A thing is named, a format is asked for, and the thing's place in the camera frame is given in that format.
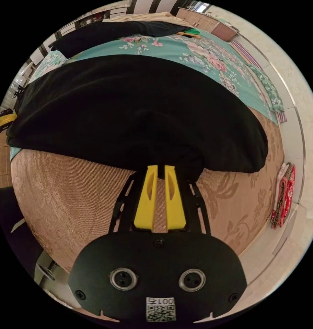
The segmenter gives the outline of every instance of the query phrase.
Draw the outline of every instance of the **woven mat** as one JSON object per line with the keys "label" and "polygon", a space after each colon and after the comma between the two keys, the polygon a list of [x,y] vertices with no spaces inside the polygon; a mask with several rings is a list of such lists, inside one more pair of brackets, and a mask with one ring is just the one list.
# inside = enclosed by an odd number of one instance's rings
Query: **woven mat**
{"label": "woven mat", "polygon": [[[197,185],[212,235],[240,254],[272,211],[284,153],[279,128],[251,109],[269,142],[258,173],[204,170]],[[52,153],[22,150],[11,162],[14,190],[26,222],[46,252],[67,272],[82,248],[104,235],[128,170]],[[165,232],[164,181],[158,181],[155,232]]]}

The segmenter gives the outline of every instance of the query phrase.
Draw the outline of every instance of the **pillow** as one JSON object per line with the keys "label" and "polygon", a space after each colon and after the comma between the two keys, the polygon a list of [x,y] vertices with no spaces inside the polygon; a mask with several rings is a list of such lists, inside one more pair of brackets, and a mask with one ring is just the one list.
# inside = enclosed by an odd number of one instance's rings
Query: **pillow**
{"label": "pillow", "polygon": [[255,87],[257,89],[259,89],[260,92],[262,93],[263,98],[265,99],[265,101],[266,101],[269,109],[270,110],[273,110],[273,105],[272,105],[271,98],[269,97],[269,94],[268,94],[267,90],[263,86],[263,83],[260,81],[260,79],[258,78],[258,76],[256,75],[256,73],[249,66],[247,66],[247,69],[248,69],[249,73],[251,74],[251,76],[252,76],[252,78],[253,78],[253,80],[255,82]]}
{"label": "pillow", "polygon": [[254,66],[253,64],[247,64],[247,67],[253,70],[256,73],[258,79],[263,84],[264,88],[266,89],[271,102],[272,102],[272,109],[275,112],[284,112],[282,100],[279,96],[278,91],[276,90],[274,84],[270,81],[269,77],[259,68]]}

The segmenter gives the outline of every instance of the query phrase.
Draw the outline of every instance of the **bed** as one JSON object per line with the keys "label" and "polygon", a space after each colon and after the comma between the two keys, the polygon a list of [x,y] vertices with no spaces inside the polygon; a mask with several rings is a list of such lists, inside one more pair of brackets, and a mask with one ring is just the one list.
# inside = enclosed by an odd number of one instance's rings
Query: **bed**
{"label": "bed", "polygon": [[[130,53],[189,66],[241,99],[268,138],[265,166],[256,173],[205,169],[197,185],[206,202],[212,234],[239,255],[265,226],[272,211],[276,177],[284,160],[277,118],[244,60],[226,42],[200,30],[201,38],[180,35],[130,36],[88,49],[70,59],[52,51],[31,81],[62,65],[87,58]],[[199,88],[193,96],[199,94]],[[11,174],[21,211],[36,239],[67,272],[84,246],[108,231],[116,198],[132,171],[79,158],[11,150]],[[154,232],[165,232],[164,181],[158,181]]]}

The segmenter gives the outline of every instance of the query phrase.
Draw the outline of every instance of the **screw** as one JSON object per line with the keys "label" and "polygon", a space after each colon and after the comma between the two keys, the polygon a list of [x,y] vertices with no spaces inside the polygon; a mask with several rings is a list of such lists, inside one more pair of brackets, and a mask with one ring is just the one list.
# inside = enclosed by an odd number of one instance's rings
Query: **screw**
{"label": "screw", "polygon": [[234,302],[236,302],[236,301],[238,300],[238,297],[239,297],[239,295],[238,295],[237,293],[232,294],[232,295],[230,296],[230,298],[229,298],[229,302],[230,302],[230,303],[234,303]]}
{"label": "screw", "polygon": [[82,301],[85,300],[85,294],[83,291],[81,290],[77,290],[75,292],[75,296],[78,298],[78,299],[81,299]]}
{"label": "screw", "polygon": [[156,239],[154,241],[154,247],[162,248],[163,246],[164,246],[164,240],[163,239]]}

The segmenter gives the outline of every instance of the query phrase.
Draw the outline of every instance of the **wooden cabinet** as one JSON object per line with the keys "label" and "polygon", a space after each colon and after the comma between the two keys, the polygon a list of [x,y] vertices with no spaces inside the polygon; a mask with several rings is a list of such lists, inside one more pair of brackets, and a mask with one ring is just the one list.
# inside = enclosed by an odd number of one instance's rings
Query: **wooden cabinet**
{"label": "wooden cabinet", "polygon": [[205,20],[203,18],[200,18],[198,23],[195,25],[195,27],[200,28],[201,30],[207,31],[207,32],[211,32],[215,25],[211,22],[209,22],[208,20]]}
{"label": "wooden cabinet", "polygon": [[7,145],[7,135],[4,130],[0,134],[0,188],[12,186],[10,169],[10,147]]}
{"label": "wooden cabinet", "polygon": [[199,13],[191,11],[186,16],[185,21],[195,27],[200,18],[201,18],[201,15]]}
{"label": "wooden cabinet", "polygon": [[6,135],[7,131],[3,130],[0,133],[0,146],[8,146],[7,144],[7,135]]}
{"label": "wooden cabinet", "polygon": [[191,24],[193,27],[209,32],[223,41],[230,42],[237,34],[235,29],[225,25],[217,19],[192,10],[179,8],[177,17]]}
{"label": "wooden cabinet", "polygon": [[185,20],[186,17],[187,17],[187,15],[188,15],[188,13],[189,13],[188,10],[185,10],[183,8],[180,8],[178,10],[178,13],[177,13],[176,17],[181,18],[182,20]]}
{"label": "wooden cabinet", "polygon": [[0,188],[12,186],[11,174],[0,176]]}

